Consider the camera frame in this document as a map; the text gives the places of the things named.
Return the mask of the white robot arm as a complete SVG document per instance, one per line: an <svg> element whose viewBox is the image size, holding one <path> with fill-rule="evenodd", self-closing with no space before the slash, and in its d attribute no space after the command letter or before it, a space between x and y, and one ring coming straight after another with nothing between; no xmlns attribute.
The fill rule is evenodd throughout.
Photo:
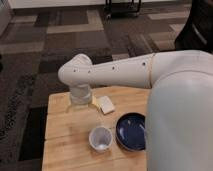
<svg viewBox="0 0 213 171"><path fill-rule="evenodd" d="M101 64L78 54L58 77L72 93L88 84L148 89L147 170L213 171L212 53L168 51Z"/></svg>

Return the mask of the translucent grey gripper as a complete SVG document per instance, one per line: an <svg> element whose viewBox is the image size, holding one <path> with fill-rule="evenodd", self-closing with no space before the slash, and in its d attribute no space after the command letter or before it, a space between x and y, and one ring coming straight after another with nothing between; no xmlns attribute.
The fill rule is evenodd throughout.
<svg viewBox="0 0 213 171"><path fill-rule="evenodd" d="M76 105L85 105L91 102L93 106L95 106L98 110L100 106L98 104L97 98L92 96L91 88L89 84L78 85L74 87L70 87L70 99L71 102ZM68 105L66 112L71 112L74 110L72 104Z"/></svg>

